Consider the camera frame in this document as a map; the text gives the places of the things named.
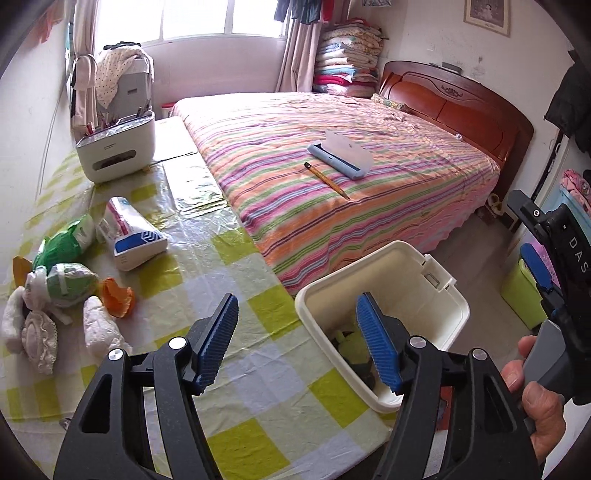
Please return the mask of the person's right hand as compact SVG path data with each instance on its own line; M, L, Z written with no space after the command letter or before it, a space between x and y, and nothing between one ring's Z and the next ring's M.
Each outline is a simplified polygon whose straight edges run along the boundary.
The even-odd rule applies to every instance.
M533 349L537 337L528 335L518 342L521 359L508 362L501 370L510 392L522 392L522 405L527 416L535 423L530 439L539 464L542 464L558 445L566 431L564 406L558 394L547 390L535 381L525 384L524 360Z

